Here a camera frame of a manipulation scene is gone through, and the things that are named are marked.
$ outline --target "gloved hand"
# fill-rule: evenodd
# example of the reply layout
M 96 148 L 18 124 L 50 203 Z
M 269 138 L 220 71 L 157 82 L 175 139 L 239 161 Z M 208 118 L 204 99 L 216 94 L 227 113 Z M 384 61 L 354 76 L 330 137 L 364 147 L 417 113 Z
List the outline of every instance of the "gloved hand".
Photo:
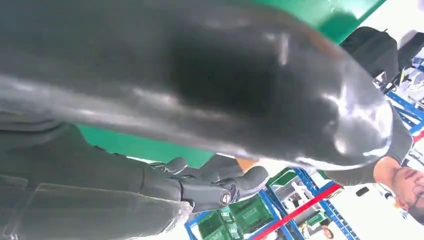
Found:
M 149 174 L 152 180 L 145 178 L 145 188 L 142 188 L 140 193 L 151 197 L 168 197 L 176 200 L 178 190 L 172 192 L 177 189 L 176 183 L 179 183 L 180 200 L 189 202 L 193 206 L 193 212 L 198 213 L 224 208 L 231 203 L 254 196 L 265 186 L 269 177 L 268 172 L 261 166 L 253 167 L 243 176 L 225 178 L 216 182 L 208 182 L 193 176 L 177 176 L 176 174 L 187 165 L 187 161 L 180 157 L 174 158 L 166 164 L 152 163 L 150 166 L 159 171 L 157 171 L 157 176 Z M 162 195 L 164 194 L 162 190 L 167 190 L 168 195 Z

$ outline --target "person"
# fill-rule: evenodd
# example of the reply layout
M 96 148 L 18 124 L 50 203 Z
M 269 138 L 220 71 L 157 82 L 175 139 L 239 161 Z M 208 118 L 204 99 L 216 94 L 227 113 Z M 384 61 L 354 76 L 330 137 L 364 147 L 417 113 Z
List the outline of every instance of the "person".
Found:
M 351 170 L 324 171 L 342 186 L 381 183 L 395 194 L 396 203 L 424 225 L 424 173 L 401 163 L 410 151 L 413 139 L 392 106 L 393 127 L 390 147 L 380 160 Z

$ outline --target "dark hair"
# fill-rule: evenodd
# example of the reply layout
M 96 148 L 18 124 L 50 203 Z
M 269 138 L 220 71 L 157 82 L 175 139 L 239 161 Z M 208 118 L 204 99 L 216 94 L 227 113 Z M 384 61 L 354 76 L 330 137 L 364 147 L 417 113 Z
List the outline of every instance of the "dark hair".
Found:
M 411 206 L 408 213 L 420 224 L 424 225 L 424 207 Z

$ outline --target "red beam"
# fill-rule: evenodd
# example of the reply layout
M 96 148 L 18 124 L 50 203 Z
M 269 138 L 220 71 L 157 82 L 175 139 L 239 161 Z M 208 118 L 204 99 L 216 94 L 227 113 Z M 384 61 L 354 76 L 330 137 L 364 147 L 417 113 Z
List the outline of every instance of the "red beam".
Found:
M 329 187 L 327 190 L 321 192 L 315 198 L 312 198 L 293 212 L 289 213 L 287 216 L 283 217 L 280 221 L 276 222 L 274 225 L 270 226 L 269 228 L 265 229 L 263 232 L 258 234 L 254 240 L 261 240 L 265 238 L 268 234 L 272 233 L 273 231 L 277 230 L 284 224 L 288 223 L 290 220 L 295 218 L 297 215 L 301 214 L 306 209 L 312 207 L 313 205 L 317 204 L 319 201 L 325 199 L 326 197 L 330 196 L 332 193 L 340 189 L 341 186 L 338 184 L 334 184 L 333 186 Z

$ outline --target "black garment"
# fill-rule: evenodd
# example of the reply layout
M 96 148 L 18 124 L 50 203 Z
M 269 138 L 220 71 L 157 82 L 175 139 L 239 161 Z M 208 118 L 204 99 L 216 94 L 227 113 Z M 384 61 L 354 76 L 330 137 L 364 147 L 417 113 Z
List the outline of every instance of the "black garment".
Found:
M 393 114 L 392 140 L 386 156 L 396 159 L 400 164 L 410 151 L 413 139 L 393 106 L 391 111 Z M 324 172 L 327 177 L 342 186 L 375 183 L 374 167 L 377 162 L 351 170 Z

